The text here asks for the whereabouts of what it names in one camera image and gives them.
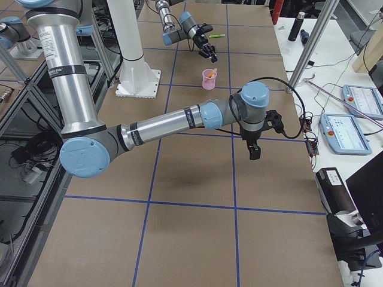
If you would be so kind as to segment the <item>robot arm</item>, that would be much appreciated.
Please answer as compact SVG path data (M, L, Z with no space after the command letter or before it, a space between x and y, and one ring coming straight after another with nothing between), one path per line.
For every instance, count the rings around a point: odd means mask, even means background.
M25 9L27 21L38 32L48 74L64 121L63 145L59 159L65 170L79 178L91 178L107 170L124 152L178 132L204 127L213 130L237 122L247 143L250 160L258 160L257 144L266 130L269 89L252 81L225 100L209 100L129 125L107 125L98 118L77 33L92 15L91 1L17 1ZM108 1L120 46L121 82L116 96L131 97L129 103L144 111L144 102L134 98L155 98L161 71L150 69L144 60L133 1ZM204 38L204 29L188 12L181 15L180 39L195 41L200 53L216 61L214 47Z
M207 23L197 23L190 12L184 11L177 18L171 13L171 6L182 1L155 1L156 13L160 17L163 28L162 40L164 45L176 44L180 41L193 41L193 48L198 48L198 54L212 63L218 61L215 46L209 42L207 33L213 27Z

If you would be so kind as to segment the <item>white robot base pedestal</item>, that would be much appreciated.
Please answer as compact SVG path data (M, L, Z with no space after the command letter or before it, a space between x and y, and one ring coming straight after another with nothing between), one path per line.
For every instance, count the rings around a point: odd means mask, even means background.
M116 95L154 99L161 71L151 69L144 59L133 1L107 2L123 58Z

